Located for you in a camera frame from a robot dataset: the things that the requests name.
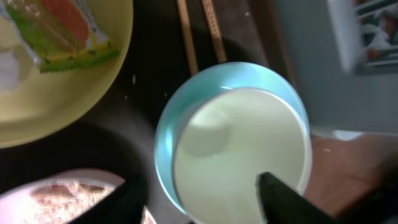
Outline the blue bowl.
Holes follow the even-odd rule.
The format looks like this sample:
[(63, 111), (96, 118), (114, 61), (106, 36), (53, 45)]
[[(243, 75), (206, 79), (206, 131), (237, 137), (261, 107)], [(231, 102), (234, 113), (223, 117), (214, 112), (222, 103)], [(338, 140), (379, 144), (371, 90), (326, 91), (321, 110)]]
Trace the blue bowl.
[(292, 85), (249, 62), (207, 68), (164, 108), (155, 134), (158, 179), (195, 223), (265, 223), (257, 177), (303, 195), (311, 174), (307, 112)]

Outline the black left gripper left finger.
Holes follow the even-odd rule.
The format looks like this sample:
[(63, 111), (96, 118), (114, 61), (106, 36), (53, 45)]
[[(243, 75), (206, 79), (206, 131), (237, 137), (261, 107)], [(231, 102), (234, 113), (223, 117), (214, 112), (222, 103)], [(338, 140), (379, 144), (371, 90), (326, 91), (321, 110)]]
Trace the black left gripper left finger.
[(146, 183), (127, 180), (70, 224), (140, 224), (146, 201)]

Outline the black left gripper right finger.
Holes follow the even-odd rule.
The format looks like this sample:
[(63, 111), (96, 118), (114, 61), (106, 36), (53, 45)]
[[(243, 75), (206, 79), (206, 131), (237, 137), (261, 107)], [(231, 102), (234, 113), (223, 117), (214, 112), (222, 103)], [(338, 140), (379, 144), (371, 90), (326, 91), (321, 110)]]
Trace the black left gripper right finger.
[(268, 224), (337, 224), (270, 172), (257, 176), (257, 197)]

